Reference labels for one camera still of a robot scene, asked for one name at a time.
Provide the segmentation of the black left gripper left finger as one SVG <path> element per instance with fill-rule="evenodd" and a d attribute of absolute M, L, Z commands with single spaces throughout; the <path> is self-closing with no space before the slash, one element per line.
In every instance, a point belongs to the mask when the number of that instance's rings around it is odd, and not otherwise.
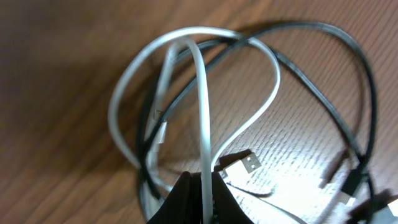
<path fill-rule="evenodd" d="M 200 174 L 183 172 L 148 224 L 200 224 L 203 221 Z"/>

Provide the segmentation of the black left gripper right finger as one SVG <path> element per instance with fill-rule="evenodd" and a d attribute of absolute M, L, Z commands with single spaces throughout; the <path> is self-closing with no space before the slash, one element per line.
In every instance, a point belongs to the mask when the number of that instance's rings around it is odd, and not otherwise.
<path fill-rule="evenodd" d="M 217 172 L 212 173 L 213 218 L 217 224 L 253 224 L 242 211 L 225 182 Z"/>

